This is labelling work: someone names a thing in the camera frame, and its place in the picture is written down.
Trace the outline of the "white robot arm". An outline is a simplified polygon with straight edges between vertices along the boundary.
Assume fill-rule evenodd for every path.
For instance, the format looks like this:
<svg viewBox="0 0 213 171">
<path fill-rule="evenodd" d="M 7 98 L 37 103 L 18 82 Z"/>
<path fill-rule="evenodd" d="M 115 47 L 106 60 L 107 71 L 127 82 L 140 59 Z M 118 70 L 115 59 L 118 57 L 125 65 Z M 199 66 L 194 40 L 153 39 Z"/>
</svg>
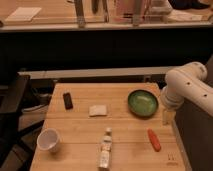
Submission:
<svg viewBox="0 0 213 171">
<path fill-rule="evenodd" d="M 213 87 L 207 85 L 207 68 L 200 62 L 190 62 L 174 67 L 165 75 L 166 86 L 161 90 L 160 100 L 164 105 L 163 124 L 172 122 L 175 110 L 187 99 L 213 117 Z"/>
</svg>

